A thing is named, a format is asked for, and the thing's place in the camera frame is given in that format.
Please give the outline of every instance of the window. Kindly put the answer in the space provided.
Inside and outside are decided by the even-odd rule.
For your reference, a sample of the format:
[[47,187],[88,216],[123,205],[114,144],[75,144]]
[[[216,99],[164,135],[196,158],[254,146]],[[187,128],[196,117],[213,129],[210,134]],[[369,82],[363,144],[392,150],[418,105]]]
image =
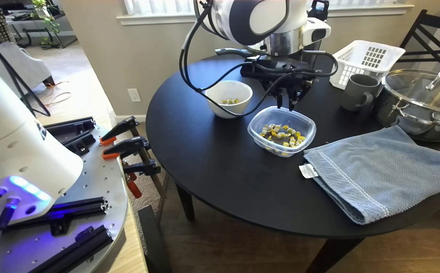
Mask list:
[[[125,0],[122,24],[192,23],[193,0]],[[330,0],[330,17],[396,15],[415,5],[406,0]]]

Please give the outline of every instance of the window blinds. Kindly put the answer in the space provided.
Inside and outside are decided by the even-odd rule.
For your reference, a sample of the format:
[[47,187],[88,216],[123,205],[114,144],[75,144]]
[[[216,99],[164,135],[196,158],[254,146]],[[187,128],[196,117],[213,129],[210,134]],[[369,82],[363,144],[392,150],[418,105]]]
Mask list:
[[[357,9],[368,6],[399,5],[401,0],[330,0],[331,9]],[[128,15],[179,15],[193,14],[193,0],[125,0]]]

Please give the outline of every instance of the green food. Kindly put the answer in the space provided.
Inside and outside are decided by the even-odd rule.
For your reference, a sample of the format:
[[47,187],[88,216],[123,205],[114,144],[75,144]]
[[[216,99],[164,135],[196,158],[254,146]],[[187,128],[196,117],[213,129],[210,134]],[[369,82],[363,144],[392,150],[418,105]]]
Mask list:
[[296,147],[305,140],[299,131],[287,125],[267,125],[263,128],[261,137],[284,147]]
[[222,105],[237,105],[240,103],[239,99],[226,99],[226,100],[222,100]]

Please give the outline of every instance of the white bowl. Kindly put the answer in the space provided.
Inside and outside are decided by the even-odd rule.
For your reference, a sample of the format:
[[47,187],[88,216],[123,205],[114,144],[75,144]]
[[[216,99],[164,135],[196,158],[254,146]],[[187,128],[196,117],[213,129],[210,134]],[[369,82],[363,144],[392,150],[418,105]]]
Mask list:
[[[223,106],[225,109],[243,114],[252,99],[252,88],[243,82],[237,81],[222,81],[216,87],[205,91],[205,96],[213,99],[216,103]],[[214,103],[208,102],[210,109],[220,118],[236,118],[216,106]]]

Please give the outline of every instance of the cable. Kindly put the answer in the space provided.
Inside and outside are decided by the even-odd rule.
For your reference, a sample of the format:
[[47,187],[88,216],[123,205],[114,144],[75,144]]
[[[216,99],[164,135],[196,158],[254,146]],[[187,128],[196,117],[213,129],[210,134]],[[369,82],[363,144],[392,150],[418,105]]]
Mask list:
[[[199,2],[198,2],[198,0],[193,0],[193,2],[195,2],[195,3],[193,3],[195,15],[199,17],[199,15],[201,15],[201,11],[199,11]],[[214,5],[216,5],[216,0],[207,0],[207,2],[208,2],[210,6],[214,6]],[[211,11],[208,12],[208,23],[210,23],[211,29],[207,27],[207,24],[202,21],[202,27],[204,27],[207,32],[210,32],[210,34],[213,34],[213,35],[217,35],[217,37],[220,37],[222,40],[228,40],[225,35],[222,35],[222,34],[217,30],[217,27],[216,27],[216,24],[214,24],[214,20],[213,20],[213,17],[211,17]]]
[[[0,61],[3,62],[5,68],[8,70],[14,85],[17,87],[20,96],[22,96],[22,102],[26,105],[26,108],[35,115],[35,112],[40,112],[43,115],[47,115],[50,117],[50,111],[43,105],[43,102],[38,99],[38,96],[26,85],[26,82],[23,81],[23,77],[14,70],[14,67],[6,61],[6,58],[0,53]],[[38,102],[40,108],[44,109],[44,112],[41,111],[37,111],[34,109],[31,105],[29,105],[29,100],[26,99],[23,90],[22,90],[22,85],[19,84],[22,82],[22,85],[26,88],[26,91],[29,94],[32,94],[32,97]]]
[[[236,114],[236,112],[231,112],[230,109],[223,108],[222,105],[219,105],[217,102],[214,102],[213,99],[210,99],[208,96],[205,96],[204,91],[207,91],[207,90],[213,88],[214,85],[217,85],[222,79],[225,79],[225,77],[226,77],[230,73],[233,73],[234,70],[240,68],[243,64],[239,64],[239,65],[230,68],[225,74],[222,74],[222,76],[220,76],[214,84],[208,85],[207,88],[199,88],[199,87],[196,87],[196,85],[192,82],[192,79],[190,79],[190,73],[189,73],[189,52],[190,52],[190,46],[192,46],[193,37],[195,37],[195,34],[198,32],[198,29],[199,29],[201,26],[205,27],[204,20],[205,20],[207,17],[208,17],[208,20],[210,20],[210,24],[213,24],[211,9],[213,9],[213,3],[214,3],[214,0],[207,0],[207,2],[208,2],[208,3],[201,3],[201,5],[204,6],[204,12],[202,12],[201,15],[199,15],[199,8],[198,8],[198,5],[196,5],[198,21],[193,24],[193,27],[192,27],[192,30],[189,32],[189,35],[187,35],[187,38],[186,38],[186,43],[184,43],[184,46],[182,46],[182,49],[181,49],[181,53],[179,53],[179,73],[181,73],[181,77],[184,79],[184,82],[186,82],[192,90],[195,90],[198,94],[201,94],[202,97],[205,97],[208,102],[211,102],[213,105],[216,105],[216,106],[220,108],[222,111],[225,111],[225,112],[228,112],[228,114],[231,114],[231,115],[234,115],[234,117],[245,117],[245,115],[249,115],[249,114],[252,114],[254,111],[257,111],[257,109],[261,106],[261,103],[266,100],[266,97],[267,97],[270,93],[274,93],[275,87],[277,87],[281,81],[284,81],[284,79],[287,79],[287,77],[296,76],[298,73],[304,73],[305,76],[314,76],[314,77],[330,77],[330,76],[333,76],[333,74],[337,73],[337,70],[339,70],[339,62],[337,62],[337,59],[336,59],[333,55],[330,55],[330,53],[327,53],[327,52],[321,52],[321,50],[305,50],[305,53],[307,53],[307,55],[328,56],[328,58],[333,61],[333,64],[334,64],[334,70],[330,71],[330,73],[316,71],[316,70],[311,70],[311,68],[298,68],[298,70],[296,70],[296,68],[286,68],[286,70],[274,70],[274,68],[269,68],[269,67],[264,67],[264,65],[260,65],[260,64],[254,64],[254,65],[257,65],[257,68],[261,68],[261,70],[266,70],[266,71],[270,71],[270,73],[284,73],[284,76],[278,77],[278,79],[277,79],[277,81],[269,87],[269,90],[266,91],[264,97],[263,97],[263,99],[261,99],[261,100],[254,106],[254,109],[251,109],[251,111],[248,111],[248,112],[245,112],[245,114]],[[286,17],[283,18],[283,21],[281,21],[277,27],[280,27],[280,26],[286,21],[286,18],[287,18],[287,14],[289,14],[289,11],[290,11],[289,0],[286,0],[286,5],[287,5]]]
[[58,103],[63,103],[63,102],[67,102],[72,99],[72,93],[70,91],[57,91],[60,90],[58,88],[60,84],[57,84],[57,87],[52,87],[50,88],[50,94],[47,97],[43,97],[43,102],[44,105],[49,108],[49,106],[54,106],[54,105],[58,105]]
[[20,203],[19,199],[10,199],[5,209],[2,211],[2,216],[0,216],[0,246],[2,246],[3,232],[6,231],[14,212],[17,211],[19,203]]

